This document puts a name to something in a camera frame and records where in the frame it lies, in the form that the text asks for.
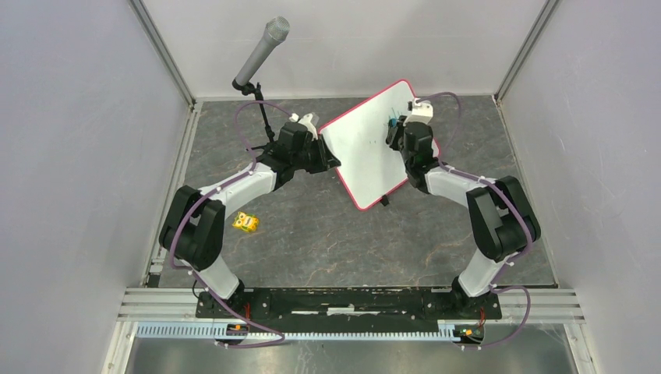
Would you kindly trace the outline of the pink framed whiteboard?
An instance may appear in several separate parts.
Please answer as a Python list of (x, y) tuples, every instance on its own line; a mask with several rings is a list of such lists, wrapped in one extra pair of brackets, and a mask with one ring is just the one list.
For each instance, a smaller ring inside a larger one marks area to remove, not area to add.
[(341, 162), (338, 176), (358, 210), (370, 209), (408, 181), (401, 155), (385, 140), (389, 120), (407, 117), (411, 101), (420, 102), (410, 82), (401, 79), (319, 129)]

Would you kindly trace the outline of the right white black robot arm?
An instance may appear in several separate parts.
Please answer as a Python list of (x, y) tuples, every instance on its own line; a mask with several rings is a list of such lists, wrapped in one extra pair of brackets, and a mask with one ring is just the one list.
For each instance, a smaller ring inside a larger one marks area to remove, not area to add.
[(496, 285), (502, 269), (531, 249), (541, 236), (539, 221), (520, 181), (478, 177), (445, 164), (433, 152), (433, 131), (406, 117), (390, 120), (385, 143), (399, 152), (409, 183), (468, 210), (477, 250), (451, 286), (450, 306), (461, 318), (481, 309), (481, 297)]

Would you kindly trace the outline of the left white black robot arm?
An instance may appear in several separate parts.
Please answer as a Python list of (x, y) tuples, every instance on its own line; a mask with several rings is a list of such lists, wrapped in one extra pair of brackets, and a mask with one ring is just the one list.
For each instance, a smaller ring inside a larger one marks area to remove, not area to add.
[(226, 219), (252, 200), (278, 190), (299, 170), (316, 174), (340, 164), (322, 135), (288, 122), (248, 168), (201, 189), (180, 187), (158, 242), (216, 295), (219, 312), (236, 317), (245, 307), (245, 297), (237, 291), (242, 282), (221, 257)]

